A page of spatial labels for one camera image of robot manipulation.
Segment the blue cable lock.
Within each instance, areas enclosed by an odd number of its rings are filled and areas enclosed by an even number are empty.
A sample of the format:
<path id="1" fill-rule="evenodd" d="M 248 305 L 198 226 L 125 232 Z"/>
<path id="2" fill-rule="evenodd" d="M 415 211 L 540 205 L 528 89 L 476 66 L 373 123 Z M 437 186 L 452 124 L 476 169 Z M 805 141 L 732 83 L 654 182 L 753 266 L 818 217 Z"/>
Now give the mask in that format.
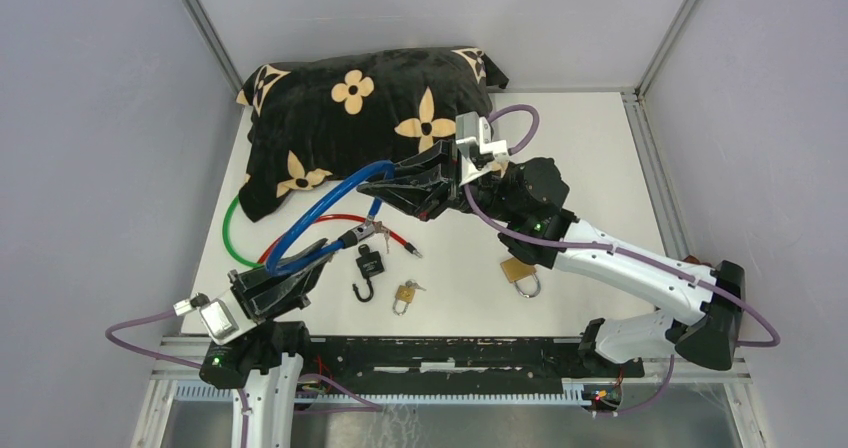
<path id="1" fill-rule="evenodd" d="M 383 174 L 386 180 L 392 179 L 395 167 L 391 161 L 381 160 L 373 162 L 359 169 L 335 188 L 328 192 L 311 208 L 309 208 L 276 243 L 265 262 L 266 271 L 273 276 L 281 276 L 288 268 L 281 260 L 291 245 L 309 228 L 313 222 L 323 215 L 330 207 L 335 205 L 341 198 L 356 188 L 361 183 L 376 175 Z"/>

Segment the large brass padlock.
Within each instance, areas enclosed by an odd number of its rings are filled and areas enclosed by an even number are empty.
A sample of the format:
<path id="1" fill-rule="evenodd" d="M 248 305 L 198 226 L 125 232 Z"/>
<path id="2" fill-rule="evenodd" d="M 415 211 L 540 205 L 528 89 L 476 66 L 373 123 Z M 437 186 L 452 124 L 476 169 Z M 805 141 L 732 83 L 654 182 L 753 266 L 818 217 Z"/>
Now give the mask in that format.
<path id="1" fill-rule="evenodd" d="M 514 287 L 517 294 L 525 299 L 536 298 L 542 291 L 541 282 L 534 265 L 525 264 L 519 259 L 512 257 L 500 263 L 500 268 L 506 280 Z M 531 291 L 524 290 L 520 283 L 530 279 L 533 282 Z"/>

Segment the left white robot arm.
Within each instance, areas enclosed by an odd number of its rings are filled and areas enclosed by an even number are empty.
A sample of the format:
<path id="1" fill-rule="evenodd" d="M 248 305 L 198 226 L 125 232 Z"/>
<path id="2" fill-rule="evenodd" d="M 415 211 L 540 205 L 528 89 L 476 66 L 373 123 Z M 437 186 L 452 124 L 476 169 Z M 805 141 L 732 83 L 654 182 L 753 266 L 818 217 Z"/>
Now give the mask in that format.
<path id="1" fill-rule="evenodd" d="M 229 286 L 198 308 L 211 342 L 200 368 L 203 382 L 234 397 L 236 447 L 287 447 L 297 379 L 313 365 L 306 324 L 282 315 L 306 308 L 336 244 L 322 238 L 266 268 L 228 274 Z"/>

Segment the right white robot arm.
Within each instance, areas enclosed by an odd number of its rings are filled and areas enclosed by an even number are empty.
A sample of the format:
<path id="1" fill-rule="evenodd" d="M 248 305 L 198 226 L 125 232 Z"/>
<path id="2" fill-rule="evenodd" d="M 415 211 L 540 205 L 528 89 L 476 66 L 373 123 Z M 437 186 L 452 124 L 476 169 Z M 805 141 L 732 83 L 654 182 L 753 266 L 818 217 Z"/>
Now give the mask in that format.
<path id="1" fill-rule="evenodd" d="M 651 304 L 653 314 L 589 322 L 577 360 L 591 376 L 630 359 L 672 354 L 706 369 L 731 368 L 743 315 L 743 267 L 674 260 L 592 226 L 565 209 L 569 187 L 551 158 L 509 162 L 466 180 L 472 166 L 454 143 L 442 141 L 395 164 L 392 178 L 373 175 L 357 190 L 421 221 L 448 209 L 486 216 L 518 261 L 582 275 Z"/>

